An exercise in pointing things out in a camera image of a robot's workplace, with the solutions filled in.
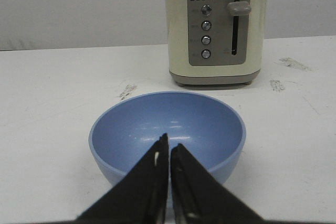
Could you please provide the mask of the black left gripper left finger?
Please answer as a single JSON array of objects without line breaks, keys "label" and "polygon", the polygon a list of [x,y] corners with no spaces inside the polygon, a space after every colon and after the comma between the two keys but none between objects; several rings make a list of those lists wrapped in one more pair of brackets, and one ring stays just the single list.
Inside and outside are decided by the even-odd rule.
[{"label": "black left gripper left finger", "polygon": [[128,174],[76,221],[164,221],[168,137],[160,136]]}]

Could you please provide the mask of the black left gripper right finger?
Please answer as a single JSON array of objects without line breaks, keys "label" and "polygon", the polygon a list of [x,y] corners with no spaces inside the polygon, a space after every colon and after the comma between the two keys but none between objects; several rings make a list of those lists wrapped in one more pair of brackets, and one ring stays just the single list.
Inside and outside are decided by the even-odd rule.
[{"label": "black left gripper right finger", "polygon": [[263,221],[223,187],[184,145],[174,147],[170,158],[175,221]]}]

